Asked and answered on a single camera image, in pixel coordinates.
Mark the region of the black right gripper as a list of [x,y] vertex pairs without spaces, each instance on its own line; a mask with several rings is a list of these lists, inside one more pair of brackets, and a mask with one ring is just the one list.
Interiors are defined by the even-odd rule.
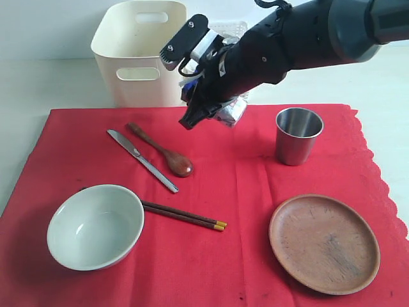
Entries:
[[204,73],[188,89],[188,108],[179,120],[185,129],[192,130],[256,86],[256,44],[251,38],[241,38],[230,45],[224,45],[220,38],[202,40],[189,56]]

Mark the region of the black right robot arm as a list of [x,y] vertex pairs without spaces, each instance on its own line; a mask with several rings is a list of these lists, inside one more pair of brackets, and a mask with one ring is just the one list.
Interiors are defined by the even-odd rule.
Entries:
[[204,75],[184,93],[180,120],[192,129],[260,84],[278,84],[289,71],[360,63],[385,44],[408,38],[407,1],[274,1],[274,11],[237,43],[218,47]]

